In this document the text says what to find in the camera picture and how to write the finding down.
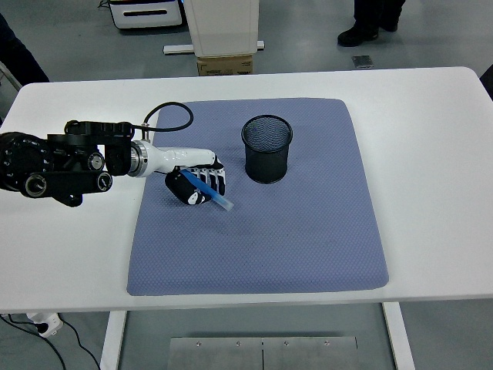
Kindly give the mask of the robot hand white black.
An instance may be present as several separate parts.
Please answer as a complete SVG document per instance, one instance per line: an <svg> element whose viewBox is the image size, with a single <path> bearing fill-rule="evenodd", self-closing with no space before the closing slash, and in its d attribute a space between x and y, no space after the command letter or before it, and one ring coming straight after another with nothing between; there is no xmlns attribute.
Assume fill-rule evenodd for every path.
<svg viewBox="0 0 493 370"><path fill-rule="evenodd" d="M209 185L221 196L225 194L226 174L224 165L211 150L195 148L155 148L148 150L144 176L153 172L165 174L165 185L182 203L203 204L211 196L191 183L182 173L185 169L195 178Z"/></svg>

